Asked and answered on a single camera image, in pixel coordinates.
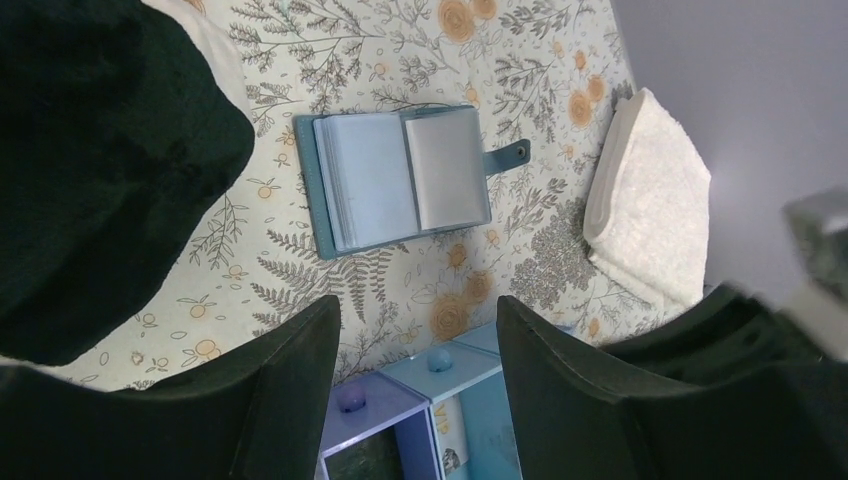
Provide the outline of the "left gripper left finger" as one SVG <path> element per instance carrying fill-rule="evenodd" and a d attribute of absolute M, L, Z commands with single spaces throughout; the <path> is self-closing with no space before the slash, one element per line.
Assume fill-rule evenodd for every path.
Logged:
<path fill-rule="evenodd" d="M 144 390 L 1 370 L 5 479 L 310 479 L 340 337 L 326 295 L 284 324 Z"/>

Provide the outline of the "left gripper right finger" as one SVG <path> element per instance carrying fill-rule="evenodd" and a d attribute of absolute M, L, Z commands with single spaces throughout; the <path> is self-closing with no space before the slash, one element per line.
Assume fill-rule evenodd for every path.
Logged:
<path fill-rule="evenodd" d="M 596 347 L 515 297 L 497 334 L 527 479 L 843 479 L 847 365 L 721 285 Z"/>

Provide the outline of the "teal leather card holder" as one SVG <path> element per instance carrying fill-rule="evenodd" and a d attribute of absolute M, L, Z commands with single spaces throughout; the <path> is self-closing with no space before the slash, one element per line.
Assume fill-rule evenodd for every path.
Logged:
<path fill-rule="evenodd" d="M 488 178 L 531 158 L 527 139 L 485 151 L 469 105 L 298 115 L 293 127 L 324 260 L 487 224 Z"/>

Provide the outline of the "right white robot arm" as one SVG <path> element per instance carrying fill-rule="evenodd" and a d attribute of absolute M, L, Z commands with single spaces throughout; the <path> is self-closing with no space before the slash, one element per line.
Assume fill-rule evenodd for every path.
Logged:
<path fill-rule="evenodd" d="M 847 188 L 783 208 L 807 280 L 779 308 L 830 359 L 847 360 Z"/>

